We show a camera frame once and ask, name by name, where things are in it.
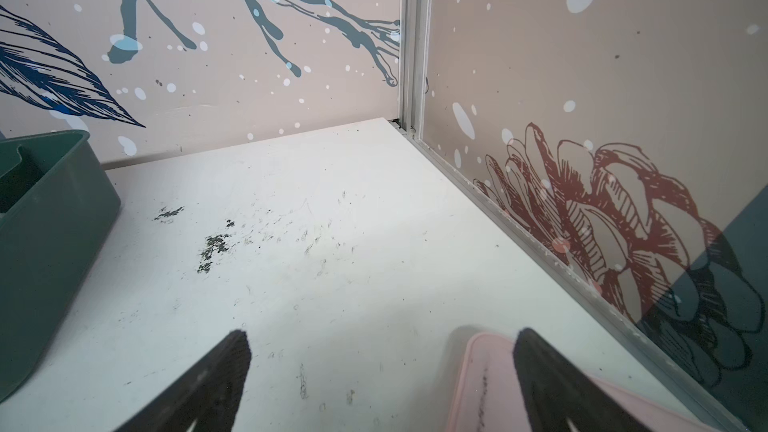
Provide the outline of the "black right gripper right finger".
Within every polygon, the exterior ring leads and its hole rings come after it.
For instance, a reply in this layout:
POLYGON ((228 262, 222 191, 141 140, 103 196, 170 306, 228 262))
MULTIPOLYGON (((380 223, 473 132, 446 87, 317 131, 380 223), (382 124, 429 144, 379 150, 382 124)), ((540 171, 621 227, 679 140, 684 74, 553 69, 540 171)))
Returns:
POLYGON ((646 431, 575 365, 531 328, 512 358, 533 431, 646 431))

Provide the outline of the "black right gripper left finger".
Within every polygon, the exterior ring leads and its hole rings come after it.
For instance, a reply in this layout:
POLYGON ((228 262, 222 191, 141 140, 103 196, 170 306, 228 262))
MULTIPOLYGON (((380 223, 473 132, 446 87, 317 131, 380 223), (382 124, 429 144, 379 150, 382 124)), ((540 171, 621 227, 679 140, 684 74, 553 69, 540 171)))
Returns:
POLYGON ((247 333, 233 330, 120 431, 230 431, 251 363, 247 333))

